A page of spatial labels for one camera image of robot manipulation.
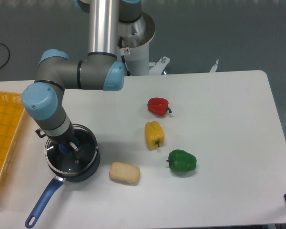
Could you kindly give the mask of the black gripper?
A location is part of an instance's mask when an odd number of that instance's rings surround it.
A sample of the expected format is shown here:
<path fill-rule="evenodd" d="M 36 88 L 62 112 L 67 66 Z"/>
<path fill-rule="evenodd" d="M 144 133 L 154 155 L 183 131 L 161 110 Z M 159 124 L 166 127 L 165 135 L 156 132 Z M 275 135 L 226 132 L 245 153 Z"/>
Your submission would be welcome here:
<path fill-rule="evenodd" d="M 59 144 L 59 151 L 62 154 L 69 154 L 69 148 L 65 144 L 69 144 L 72 151 L 72 155 L 77 160 L 83 160 L 85 157 L 85 151 L 83 147 L 77 146 L 74 141 L 75 129 L 72 123 L 69 123 L 68 128 L 65 131 L 59 131 L 59 133 L 54 133 L 54 130 L 43 130 L 41 128 L 35 130 L 39 138 L 44 138 L 47 136 L 53 143 Z"/>

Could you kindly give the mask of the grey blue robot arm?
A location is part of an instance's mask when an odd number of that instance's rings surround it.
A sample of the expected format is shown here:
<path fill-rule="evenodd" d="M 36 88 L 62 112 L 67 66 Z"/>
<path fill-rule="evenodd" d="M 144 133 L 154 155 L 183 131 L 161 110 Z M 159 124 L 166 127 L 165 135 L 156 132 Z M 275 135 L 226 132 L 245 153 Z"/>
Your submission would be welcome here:
<path fill-rule="evenodd" d="M 124 82 L 124 65 L 117 60 L 119 23 L 141 18 L 139 0 L 77 0 L 75 5 L 89 14 L 89 45 L 85 60 L 70 61 L 65 52 L 43 53 L 36 80 L 22 93 L 27 113 L 38 124 L 40 137 L 47 136 L 73 152 L 80 149 L 74 127 L 62 99 L 65 89 L 118 91 Z"/>

